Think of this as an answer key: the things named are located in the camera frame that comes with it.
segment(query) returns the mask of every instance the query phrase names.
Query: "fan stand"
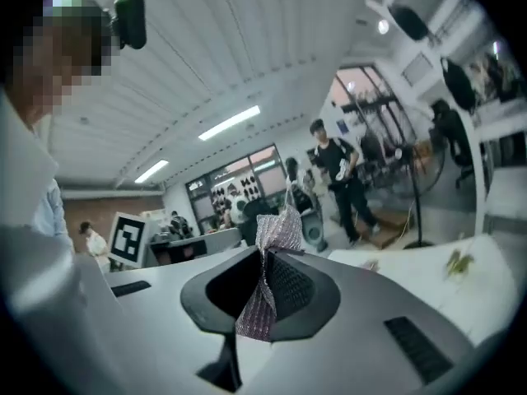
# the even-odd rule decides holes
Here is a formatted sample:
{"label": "fan stand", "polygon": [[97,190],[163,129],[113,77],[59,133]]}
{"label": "fan stand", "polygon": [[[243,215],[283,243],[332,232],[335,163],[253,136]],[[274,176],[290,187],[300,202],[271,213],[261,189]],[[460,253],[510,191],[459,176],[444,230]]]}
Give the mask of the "fan stand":
{"label": "fan stand", "polygon": [[412,189],[415,201],[415,213],[417,217],[417,241],[408,243],[404,246],[404,250],[407,249],[418,249],[421,247],[430,247],[434,244],[430,241],[423,241],[422,239],[422,218],[421,218],[421,198],[419,196],[419,189],[417,188],[417,180],[415,179],[415,165],[413,164],[413,148],[406,147],[402,152],[402,157],[408,162],[408,168],[410,169],[410,177],[412,179]]}

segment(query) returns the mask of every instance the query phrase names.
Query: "cable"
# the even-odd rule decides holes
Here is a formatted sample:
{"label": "cable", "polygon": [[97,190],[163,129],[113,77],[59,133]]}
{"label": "cable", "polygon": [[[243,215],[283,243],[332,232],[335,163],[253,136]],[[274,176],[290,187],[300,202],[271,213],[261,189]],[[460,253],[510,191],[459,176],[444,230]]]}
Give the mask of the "cable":
{"label": "cable", "polygon": [[410,216],[412,215],[412,208],[415,201],[412,202],[412,205],[410,205],[410,208],[408,209],[408,218],[406,219],[406,223],[404,224],[403,232],[399,236],[398,239],[396,239],[392,244],[396,244],[403,238],[404,232],[406,231],[406,227],[408,226],[408,223],[410,222]]}

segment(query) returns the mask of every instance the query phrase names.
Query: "sneaker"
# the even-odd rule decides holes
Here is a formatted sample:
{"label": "sneaker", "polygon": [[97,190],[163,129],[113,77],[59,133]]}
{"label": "sneaker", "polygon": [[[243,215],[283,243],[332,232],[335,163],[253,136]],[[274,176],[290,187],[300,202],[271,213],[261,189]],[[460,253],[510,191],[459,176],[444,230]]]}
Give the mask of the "sneaker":
{"label": "sneaker", "polygon": [[352,241],[349,242],[349,247],[350,247],[350,249],[354,249],[354,248],[356,248],[357,245],[358,245],[359,243],[361,243],[361,242],[362,242],[362,237],[359,235],[359,238],[358,238],[358,239],[356,239],[356,240],[352,240]]}
{"label": "sneaker", "polygon": [[371,227],[371,235],[377,235],[380,233],[379,224],[375,224]]}

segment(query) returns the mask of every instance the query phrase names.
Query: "black bag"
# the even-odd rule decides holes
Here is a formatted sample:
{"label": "black bag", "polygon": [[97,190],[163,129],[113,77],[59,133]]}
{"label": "black bag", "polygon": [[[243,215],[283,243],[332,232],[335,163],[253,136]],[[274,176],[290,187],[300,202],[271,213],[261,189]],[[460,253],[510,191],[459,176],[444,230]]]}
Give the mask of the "black bag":
{"label": "black bag", "polygon": [[307,211],[308,209],[313,209],[313,202],[311,201],[310,197],[302,192],[300,187],[298,187],[296,184],[291,186],[291,194],[293,196],[293,202],[295,203],[296,210],[299,211],[300,214],[304,211]]}
{"label": "black bag", "polygon": [[467,111],[475,108],[476,95],[463,68],[448,58],[441,58],[441,66],[446,87],[454,97],[455,103]]}

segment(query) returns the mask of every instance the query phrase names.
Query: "black vent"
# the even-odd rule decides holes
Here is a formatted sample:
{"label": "black vent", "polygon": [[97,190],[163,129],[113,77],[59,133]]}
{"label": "black vent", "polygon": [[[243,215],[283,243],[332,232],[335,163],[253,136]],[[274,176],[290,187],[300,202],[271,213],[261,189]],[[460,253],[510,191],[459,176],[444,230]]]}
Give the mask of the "black vent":
{"label": "black vent", "polygon": [[122,297],[123,295],[137,293],[138,291],[150,287],[151,285],[146,281],[137,281],[130,284],[124,284],[123,286],[113,286],[111,287],[111,290],[114,292],[115,297]]}
{"label": "black vent", "polygon": [[408,318],[387,320],[385,326],[424,384],[433,382],[452,367],[452,363]]}

